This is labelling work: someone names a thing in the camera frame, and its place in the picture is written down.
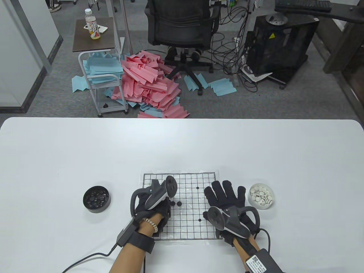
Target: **gray carpet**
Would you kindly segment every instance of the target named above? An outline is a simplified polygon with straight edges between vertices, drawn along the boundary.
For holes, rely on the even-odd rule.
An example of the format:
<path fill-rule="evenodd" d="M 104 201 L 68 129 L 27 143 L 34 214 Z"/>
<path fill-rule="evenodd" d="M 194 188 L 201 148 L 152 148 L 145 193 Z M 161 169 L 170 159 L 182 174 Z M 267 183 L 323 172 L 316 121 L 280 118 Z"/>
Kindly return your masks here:
<path fill-rule="evenodd" d="M 147 42 L 147 22 L 143 9 L 145 0 L 130 3 L 126 0 L 131 41 L 134 51 L 159 49 Z M 106 16 L 106 6 L 101 2 L 101 10 L 96 15 Z M 77 53 L 72 53 L 75 20 L 82 18 L 87 0 L 79 0 L 77 5 L 62 4 L 62 9 L 53 13 L 55 24 L 64 42 L 55 58 L 54 69 L 40 87 L 29 111 L 26 114 L 0 114 L 0 124 L 11 116 L 47 117 L 96 117 L 97 112 L 88 91 L 72 93 L 71 79 L 82 76 Z M 239 24 L 227 24 L 219 29 L 230 41 L 236 36 Z M 190 118 L 252 118 L 252 119 L 354 119 L 359 120 L 345 95 L 332 75 L 322 71 L 324 61 L 317 50 L 310 45 L 308 62 L 295 75 L 285 90 L 268 80 L 258 84 L 258 92 L 252 93 L 240 85 L 233 94 L 217 97 L 211 89 L 203 96 L 190 92 L 181 79 L 181 105 L 191 113 Z M 207 82 L 225 78 L 221 71 L 214 74 L 202 72 Z M 128 115 L 122 112 L 105 114 L 105 118 L 135 118 L 139 110 L 131 109 Z"/>

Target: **hand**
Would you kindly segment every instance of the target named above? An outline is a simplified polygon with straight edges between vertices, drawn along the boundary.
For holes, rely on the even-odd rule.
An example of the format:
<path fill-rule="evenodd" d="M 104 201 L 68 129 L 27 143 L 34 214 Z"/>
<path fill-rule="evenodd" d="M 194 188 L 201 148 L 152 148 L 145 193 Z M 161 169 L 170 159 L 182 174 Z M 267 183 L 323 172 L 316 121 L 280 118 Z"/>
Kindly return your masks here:
<path fill-rule="evenodd" d="M 145 209 L 145 202 L 147 201 L 148 197 L 150 196 L 150 194 L 148 193 L 142 193 L 138 195 L 139 198 L 139 204 L 135 209 L 135 213 L 143 213 L 143 215 L 145 214 L 146 218 L 151 218 L 153 216 L 155 216 L 155 214 L 160 214 L 162 216 L 162 219 L 160 220 L 159 223 L 155 223 L 158 226 L 158 232 L 155 233 L 155 235 L 159 235 L 160 232 L 163 231 L 163 228 L 166 226 L 168 219 L 171 217 L 171 201 L 168 197 L 166 197 L 166 199 L 164 199 L 163 201 L 159 202 L 158 205 L 156 205 L 153 209 L 151 210 L 146 210 Z"/>
<path fill-rule="evenodd" d="M 245 207 L 245 187 L 238 187 L 238 198 L 236 198 L 230 181 L 223 181 L 222 186 L 224 187 L 225 192 L 222 189 L 219 181 L 212 182 L 212 188 L 214 189 L 215 193 L 212 191 L 210 186 L 205 188 L 204 193 L 210 206 L 215 206 L 222 210 L 225 210 L 232 206 Z M 246 213 L 241 214 L 239 220 L 248 227 L 252 235 L 259 232 L 259 230 L 256 229 L 253 221 Z"/>

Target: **computer tower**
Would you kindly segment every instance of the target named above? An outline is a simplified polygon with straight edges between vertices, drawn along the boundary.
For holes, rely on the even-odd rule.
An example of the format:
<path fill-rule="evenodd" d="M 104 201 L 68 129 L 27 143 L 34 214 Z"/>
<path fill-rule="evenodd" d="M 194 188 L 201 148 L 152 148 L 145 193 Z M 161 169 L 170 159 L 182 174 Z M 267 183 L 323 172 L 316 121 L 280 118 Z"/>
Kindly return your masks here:
<path fill-rule="evenodd" d="M 286 84 L 307 60 L 306 51 L 319 24 L 311 15 L 285 14 L 285 25 L 272 25 L 258 16 L 246 40 L 246 63 L 257 74 L 273 72 Z"/>

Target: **black glove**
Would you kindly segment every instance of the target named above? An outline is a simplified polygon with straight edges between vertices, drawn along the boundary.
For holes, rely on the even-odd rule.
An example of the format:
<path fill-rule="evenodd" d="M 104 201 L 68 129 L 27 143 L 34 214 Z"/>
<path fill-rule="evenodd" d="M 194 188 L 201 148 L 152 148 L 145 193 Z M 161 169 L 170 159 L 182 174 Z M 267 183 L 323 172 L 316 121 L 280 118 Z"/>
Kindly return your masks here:
<path fill-rule="evenodd" d="M 215 206 L 222 210 L 225 210 L 232 206 L 245 207 L 245 187 L 243 186 L 238 187 L 238 198 L 236 198 L 230 181 L 228 180 L 223 181 L 222 186 L 224 187 L 225 192 L 222 189 L 219 181 L 212 182 L 212 188 L 214 189 L 215 193 L 212 191 L 210 186 L 205 188 L 204 193 L 210 206 Z M 203 213 L 203 217 L 206 220 L 209 220 L 207 216 L 207 211 Z M 247 228 L 249 228 L 249 231 L 252 235 L 259 232 L 259 229 L 258 230 L 256 229 L 255 224 L 246 213 L 241 214 L 239 220 L 244 225 L 246 225 Z M 235 237 L 228 231 L 216 230 L 216 237 L 219 238 L 220 236 L 222 236 L 225 239 L 225 242 L 231 245 Z"/>
<path fill-rule="evenodd" d="M 164 199 L 163 201 L 159 202 L 158 205 L 156 205 L 151 210 L 145 209 L 145 202 L 147 201 L 150 194 L 148 193 L 142 193 L 138 195 L 139 198 L 139 204 L 135 209 L 135 213 L 142 213 L 143 217 L 150 218 L 156 213 L 159 213 L 163 216 L 163 219 L 158 224 L 158 232 L 154 233 L 153 236 L 159 236 L 159 234 L 163 231 L 163 228 L 166 226 L 168 219 L 171 217 L 171 201 L 168 197 Z"/>

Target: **metal cart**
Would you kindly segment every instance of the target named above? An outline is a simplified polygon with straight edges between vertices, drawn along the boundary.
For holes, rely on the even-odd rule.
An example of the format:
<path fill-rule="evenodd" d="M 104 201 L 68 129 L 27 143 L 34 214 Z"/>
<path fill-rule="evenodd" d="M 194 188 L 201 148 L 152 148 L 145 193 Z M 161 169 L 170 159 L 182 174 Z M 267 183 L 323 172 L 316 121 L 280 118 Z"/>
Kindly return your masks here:
<path fill-rule="evenodd" d="M 92 99 L 94 100 L 94 104 L 96 107 L 96 110 L 98 112 L 98 117 L 102 118 L 102 114 L 103 113 L 109 113 L 109 112 L 116 112 L 116 111 L 124 111 L 125 114 L 128 114 L 128 104 L 124 98 L 124 94 L 121 88 L 121 80 L 119 79 L 118 76 L 114 75 L 114 74 L 102 74 L 102 75 L 95 75 L 95 76 L 89 76 L 87 75 L 85 68 L 83 67 L 83 59 L 82 56 L 83 55 L 87 55 L 87 56 L 91 56 L 92 53 L 96 53 L 96 52 L 107 52 L 107 51 L 111 51 L 110 49 L 108 50 L 93 50 L 93 51 L 84 51 L 81 52 L 78 55 L 78 62 L 80 64 L 82 73 L 86 79 L 88 88 L 90 90 Z M 97 84 L 92 84 L 90 82 L 89 79 L 95 79 L 95 78 L 103 78 L 103 77 L 114 77 L 115 81 L 112 82 L 106 82 L 106 83 L 97 83 Z M 102 99 L 105 99 L 106 96 L 103 95 L 102 93 L 100 93 L 99 91 L 101 89 L 104 88 L 109 88 L 109 87 L 115 87 L 118 86 L 120 89 L 120 93 L 121 93 L 121 97 L 122 97 L 122 102 L 123 105 L 117 105 L 117 106 L 111 106 L 109 107 L 107 103 L 105 103 L 104 105 L 101 105 L 100 107 L 100 101 L 102 101 Z M 108 103 L 115 103 L 115 104 L 119 104 L 118 102 L 113 102 L 111 99 L 108 101 Z"/>

